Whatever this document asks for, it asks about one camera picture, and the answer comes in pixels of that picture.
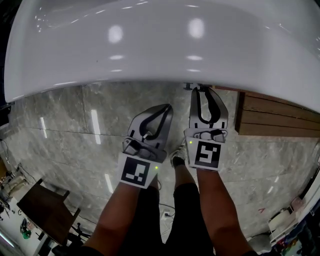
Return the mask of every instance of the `gray marble floor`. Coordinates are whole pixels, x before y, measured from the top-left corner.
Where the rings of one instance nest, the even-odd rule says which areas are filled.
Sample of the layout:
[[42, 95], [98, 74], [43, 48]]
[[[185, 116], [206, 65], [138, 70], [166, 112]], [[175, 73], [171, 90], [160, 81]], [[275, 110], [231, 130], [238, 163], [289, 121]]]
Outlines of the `gray marble floor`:
[[[93, 230], [91, 222], [98, 221], [112, 194], [106, 174], [112, 189], [118, 184], [118, 153], [135, 115], [170, 103], [174, 117], [166, 150], [170, 153], [181, 143], [189, 123], [191, 97], [183, 86], [173, 82], [104, 82], [20, 99], [12, 107], [9, 125], [0, 129], [0, 138], [8, 145], [11, 166], [7, 167], [22, 163], [36, 180], [44, 178], [47, 184], [70, 190], [68, 206], [71, 210], [80, 207], [78, 220]], [[220, 175], [236, 205], [243, 233], [256, 235], [266, 231], [267, 220], [305, 187], [313, 174], [318, 139], [239, 136], [234, 130], [237, 92], [215, 91], [229, 112]], [[94, 113], [100, 131], [94, 126]], [[190, 172], [197, 180], [195, 170]], [[34, 183], [31, 176], [26, 177]], [[159, 180], [160, 202], [173, 206], [175, 176], [168, 160]], [[171, 221], [161, 221], [164, 241]]]

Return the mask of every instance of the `person's left arm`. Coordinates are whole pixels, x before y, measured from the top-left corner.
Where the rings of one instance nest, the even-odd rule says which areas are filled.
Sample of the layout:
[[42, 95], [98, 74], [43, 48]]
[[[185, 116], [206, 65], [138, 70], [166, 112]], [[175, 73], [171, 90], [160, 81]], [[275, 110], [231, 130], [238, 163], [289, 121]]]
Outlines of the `person's left arm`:
[[117, 255], [135, 216], [140, 188], [120, 182], [83, 246], [105, 256]]

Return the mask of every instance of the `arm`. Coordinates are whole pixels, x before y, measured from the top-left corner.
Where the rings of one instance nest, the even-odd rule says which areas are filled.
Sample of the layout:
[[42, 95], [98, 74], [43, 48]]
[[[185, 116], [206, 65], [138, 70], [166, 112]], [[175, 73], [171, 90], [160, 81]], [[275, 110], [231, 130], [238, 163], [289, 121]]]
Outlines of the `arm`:
[[197, 169], [201, 212], [218, 256], [241, 256], [253, 249], [240, 229], [237, 211], [217, 171]]
[[120, 182], [84, 246], [106, 256], [117, 255], [134, 218], [140, 188]]

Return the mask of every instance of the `foot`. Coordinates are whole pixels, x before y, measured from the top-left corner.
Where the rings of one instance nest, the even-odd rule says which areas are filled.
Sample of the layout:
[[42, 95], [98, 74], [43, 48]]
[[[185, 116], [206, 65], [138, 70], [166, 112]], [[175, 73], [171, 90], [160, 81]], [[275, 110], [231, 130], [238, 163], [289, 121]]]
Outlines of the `foot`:
[[183, 139], [181, 145], [170, 154], [170, 163], [173, 168], [179, 165], [185, 165], [185, 159], [187, 157], [186, 140]]

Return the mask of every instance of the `black shorts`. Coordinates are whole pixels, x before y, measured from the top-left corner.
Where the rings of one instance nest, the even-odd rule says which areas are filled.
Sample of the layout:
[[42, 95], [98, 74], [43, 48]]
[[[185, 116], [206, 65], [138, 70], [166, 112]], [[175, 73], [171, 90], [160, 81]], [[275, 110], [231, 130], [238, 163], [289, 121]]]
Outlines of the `black shorts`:
[[175, 215], [166, 244], [160, 234], [159, 191], [142, 189], [135, 216], [118, 253], [127, 255], [214, 255], [200, 208], [195, 184], [178, 186], [174, 191]]

